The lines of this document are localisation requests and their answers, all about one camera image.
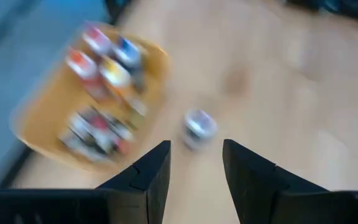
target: orange tray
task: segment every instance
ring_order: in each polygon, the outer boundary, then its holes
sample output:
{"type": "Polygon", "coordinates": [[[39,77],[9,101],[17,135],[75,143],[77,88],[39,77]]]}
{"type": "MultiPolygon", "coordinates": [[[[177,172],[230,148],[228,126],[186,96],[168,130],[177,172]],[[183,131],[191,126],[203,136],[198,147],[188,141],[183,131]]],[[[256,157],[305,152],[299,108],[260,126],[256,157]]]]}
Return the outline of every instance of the orange tray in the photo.
{"type": "MultiPolygon", "coordinates": [[[[117,36],[117,30],[112,26],[100,24],[99,28],[110,39],[117,36]]],[[[124,35],[124,37],[142,46],[147,52],[143,55],[147,89],[140,95],[147,107],[147,114],[137,131],[134,131],[135,141],[130,145],[127,155],[116,156],[111,162],[92,162],[82,154],[73,152],[59,140],[58,136],[67,128],[69,117],[86,106],[91,105],[97,109],[109,111],[121,121],[125,121],[129,116],[129,113],[126,113],[123,107],[113,100],[102,104],[94,101],[84,91],[80,79],[64,61],[53,70],[50,80],[40,91],[15,111],[12,127],[16,136],[31,149],[46,157],[86,170],[114,173],[139,157],[139,146],[147,136],[152,121],[163,103],[167,55],[155,44],[131,35],[124,35]]],[[[95,54],[81,37],[71,46],[95,58],[95,54]]]]}

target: wooden floor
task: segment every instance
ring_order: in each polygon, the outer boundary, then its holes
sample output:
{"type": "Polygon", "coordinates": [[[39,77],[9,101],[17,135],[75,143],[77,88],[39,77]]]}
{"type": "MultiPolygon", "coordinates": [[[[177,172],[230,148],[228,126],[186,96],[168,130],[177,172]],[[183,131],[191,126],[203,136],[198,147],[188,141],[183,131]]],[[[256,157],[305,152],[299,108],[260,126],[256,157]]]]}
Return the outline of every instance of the wooden floor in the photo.
{"type": "MultiPolygon", "coordinates": [[[[147,0],[122,26],[172,58],[168,100],[144,151],[172,140],[164,223],[239,223],[222,163],[230,138],[330,190],[358,189],[358,22],[268,0],[147,0]],[[204,151],[180,141],[189,108],[216,119],[204,151]]],[[[37,156],[16,187],[95,187],[109,177],[37,156]]]]}

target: black plastic part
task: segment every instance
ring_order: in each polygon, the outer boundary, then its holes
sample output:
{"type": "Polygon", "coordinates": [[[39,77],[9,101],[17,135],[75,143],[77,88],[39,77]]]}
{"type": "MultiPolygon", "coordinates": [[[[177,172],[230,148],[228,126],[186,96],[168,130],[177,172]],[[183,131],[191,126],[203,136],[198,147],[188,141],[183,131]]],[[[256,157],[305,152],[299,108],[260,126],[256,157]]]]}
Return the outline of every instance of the black plastic part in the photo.
{"type": "Polygon", "coordinates": [[[330,192],[233,140],[223,162],[240,223],[358,223],[358,192],[330,192]]]}
{"type": "Polygon", "coordinates": [[[0,223],[161,224],[169,179],[164,141],[95,190],[0,190],[0,223]]]}

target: wooden tray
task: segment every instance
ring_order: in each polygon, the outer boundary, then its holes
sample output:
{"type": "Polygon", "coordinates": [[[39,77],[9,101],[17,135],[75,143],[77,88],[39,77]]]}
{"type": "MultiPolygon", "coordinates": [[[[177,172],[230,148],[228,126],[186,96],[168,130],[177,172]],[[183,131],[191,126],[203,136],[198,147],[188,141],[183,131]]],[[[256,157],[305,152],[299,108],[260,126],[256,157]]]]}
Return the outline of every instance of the wooden tray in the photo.
{"type": "MultiPolygon", "coordinates": [[[[99,28],[111,39],[117,35],[117,30],[107,24],[100,24],[99,28]]],[[[85,106],[91,105],[110,111],[121,121],[125,121],[128,116],[128,113],[113,100],[103,104],[94,101],[64,61],[52,72],[50,80],[41,90],[15,112],[12,126],[16,136],[44,156],[86,170],[115,173],[131,164],[139,156],[139,146],[163,102],[167,55],[155,44],[131,35],[125,37],[147,51],[147,54],[143,55],[147,90],[140,95],[147,107],[147,114],[139,129],[134,132],[135,142],[130,145],[127,155],[116,157],[113,162],[92,162],[60,142],[58,135],[67,128],[68,118],[85,106]]],[[[72,47],[82,50],[92,58],[95,57],[81,37],[72,47]]]]}

